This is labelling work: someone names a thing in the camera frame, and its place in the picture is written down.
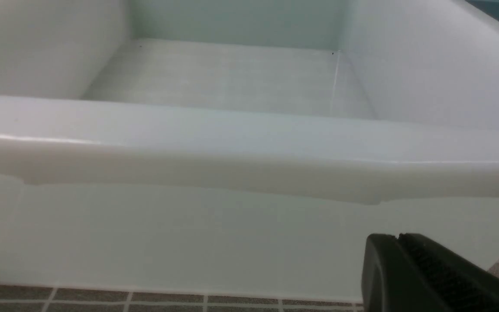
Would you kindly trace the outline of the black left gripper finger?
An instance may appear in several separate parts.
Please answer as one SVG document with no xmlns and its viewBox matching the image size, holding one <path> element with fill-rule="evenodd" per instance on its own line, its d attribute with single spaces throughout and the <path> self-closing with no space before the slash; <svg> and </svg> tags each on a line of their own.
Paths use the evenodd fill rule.
<svg viewBox="0 0 499 312">
<path fill-rule="evenodd" d="M 499 278 L 422 234 L 371 234 L 362 297 L 365 312 L 499 312 Z"/>
</svg>

